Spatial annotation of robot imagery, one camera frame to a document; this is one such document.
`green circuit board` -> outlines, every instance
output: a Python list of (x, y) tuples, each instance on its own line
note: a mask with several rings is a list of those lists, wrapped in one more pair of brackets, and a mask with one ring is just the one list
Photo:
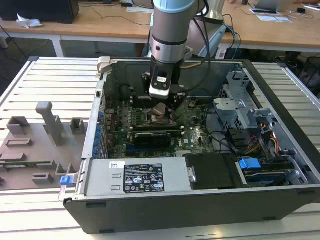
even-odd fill
[(134, 108), (128, 102), (113, 103), (115, 116), (111, 116), (109, 121), (106, 120), (108, 134), (112, 135), (112, 147), (108, 147), (108, 158), (166, 158), (182, 157), (187, 153), (214, 152), (215, 149), (204, 128), (207, 106), (195, 105), (191, 108), (189, 106), (191, 101), (187, 99), (175, 111), (170, 123), (159, 123), (174, 126), (174, 129), (179, 129), (181, 134), (179, 136), (172, 134), (170, 146), (157, 149), (137, 149), (134, 145), (135, 132), (139, 128), (143, 128), (145, 132), (161, 132), (151, 126), (152, 109)]

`blue latch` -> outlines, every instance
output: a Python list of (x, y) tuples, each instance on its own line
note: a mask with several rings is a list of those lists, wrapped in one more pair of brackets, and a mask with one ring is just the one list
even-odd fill
[(74, 176), (63, 176), (60, 179), (60, 186), (72, 186), (74, 183)]
[(261, 169), (260, 162), (257, 158), (243, 158), (239, 161), (241, 169)]

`floor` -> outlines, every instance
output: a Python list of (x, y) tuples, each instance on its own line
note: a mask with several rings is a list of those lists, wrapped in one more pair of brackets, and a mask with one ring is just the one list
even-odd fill
[[(26, 38), (15, 38), (14, 41), (27, 56), (56, 57), (51, 41)], [(7, 38), (7, 43), (8, 48), (0, 51), (0, 96), (27, 61), (11, 39)], [(99, 42), (98, 44), (100, 53), (95, 53), (94, 43), (90, 41), (62, 41), (68, 58), (135, 57), (133, 43)]]

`black cover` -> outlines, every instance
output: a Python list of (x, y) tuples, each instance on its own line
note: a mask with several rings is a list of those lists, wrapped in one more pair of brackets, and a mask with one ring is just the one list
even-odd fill
[(187, 154), (186, 166), (194, 168), (196, 182), (191, 183), (193, 190), (236, 189), (242, 183), (235, 161), (230, 154)]
[(79, 12), (77, 0), (0, 0), (0, 16), (4, 21), (17, 20), (17, 14), (42, 22), (72, 24)]

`white paper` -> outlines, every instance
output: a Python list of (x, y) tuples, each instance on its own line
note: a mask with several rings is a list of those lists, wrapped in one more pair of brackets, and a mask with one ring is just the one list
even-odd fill
[(111, 161), (109, 169), (124, 169), (126, 165), (125, 161)]
[(278, 23), (292, 23), (286, 17), (276, 17), (276, 16), (257, 16), (261, 21), (266, 22), (278, 22)]
[(23, 28), (26, 28), (26, 29), (29, 29), (29, 28), (34, 28), (34, 27), (41, 27), (42, 24), (40, 23), (39, 20), (37, 19), (27, 19), (27, 18), (24, 18), (22, 16), (20, 16), (19, 14), (17, 14), (17, 23), (19, 24), (19, 26), (23, 27)]
[(154, 12), (153, 9), (143, 8), (139, 6), (128, 6), (126, 8), (126, 11), (132, 12), (132, 13), (145, 13), (145, 14), (152, 14)]

